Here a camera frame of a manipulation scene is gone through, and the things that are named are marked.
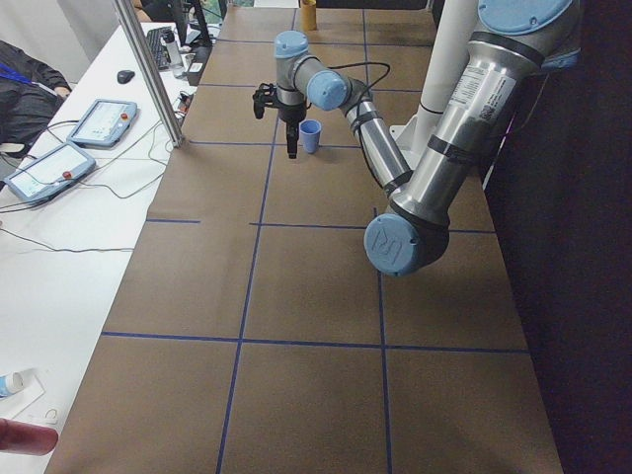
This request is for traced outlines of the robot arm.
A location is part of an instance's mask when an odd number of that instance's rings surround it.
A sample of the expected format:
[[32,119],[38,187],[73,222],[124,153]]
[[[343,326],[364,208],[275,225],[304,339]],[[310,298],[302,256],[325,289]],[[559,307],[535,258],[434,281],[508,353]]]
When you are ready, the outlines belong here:
[[446,2],[418,110],[394,128],[367,84],[323,64],[304,33],[285,31],[275,40],[276,80],[255,94],[255,113],[277,109],[289,155],[308,106],[345,116],[389,200],[366,227],[365,253],[382,273],[405,276],[444,253],[449,207],[505,130],[520,83],[577,61],[583,10],[579,1]]

